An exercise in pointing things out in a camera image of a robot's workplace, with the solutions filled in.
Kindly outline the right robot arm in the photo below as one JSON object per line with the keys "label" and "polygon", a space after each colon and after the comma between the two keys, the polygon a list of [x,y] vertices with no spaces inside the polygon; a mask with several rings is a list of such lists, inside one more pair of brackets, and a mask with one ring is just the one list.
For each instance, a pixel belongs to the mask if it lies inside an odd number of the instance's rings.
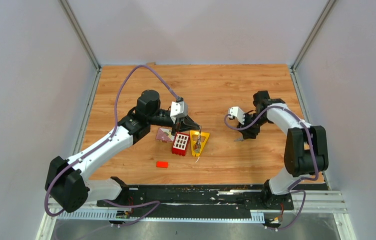
{"label": "right robot arm", "polygon": [[267,91],[253,95],[255,110],[245,112],[239,106],[228,110],[228,118],[237,120],[235,130],[244,140],[255,139],[264,124],[275,124],[286,136],[284,167],[266,181],[261,195],[263,206],[273,209],[304,180],[317,181],[329,166],[327,133],[321,125],[312,125],[293,113],[285,101],[270,98]]}

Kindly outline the large metal keyring with tags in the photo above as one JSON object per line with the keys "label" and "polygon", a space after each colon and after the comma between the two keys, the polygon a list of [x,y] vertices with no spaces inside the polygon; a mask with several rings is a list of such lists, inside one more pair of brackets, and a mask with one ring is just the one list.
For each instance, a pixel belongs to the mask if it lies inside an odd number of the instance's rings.
{"label": "large metal keyring with tags", "polygon": [[195,140],[195,143],[193,145],[193,151],[194,151],[194,154],[199,154],[200,153],[200,150],[201,150],[201,127],[199,128],[197,134],[196,134],[196,140]]}

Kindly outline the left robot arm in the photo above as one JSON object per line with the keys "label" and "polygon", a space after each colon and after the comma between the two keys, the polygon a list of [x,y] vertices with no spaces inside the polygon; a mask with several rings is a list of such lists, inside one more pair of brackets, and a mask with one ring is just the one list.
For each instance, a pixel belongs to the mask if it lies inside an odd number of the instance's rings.
{"label": "left robot arm", "polygon": [[168,110],[161,109],[160,95],[145,90],[126,116],[109,133],[85,150],[66,159],[57,156],[49,165],[45,182],[44,206],[53,198],[68,213],[86,202],[111,200],[116,206],[128,203],[129,193],[116,177],[90,180],[90,176],[119,152],[133,146],[150,133],[151,126],[171,127],[172,133],[199,130],[187,114],[187,104],[178,97]]}

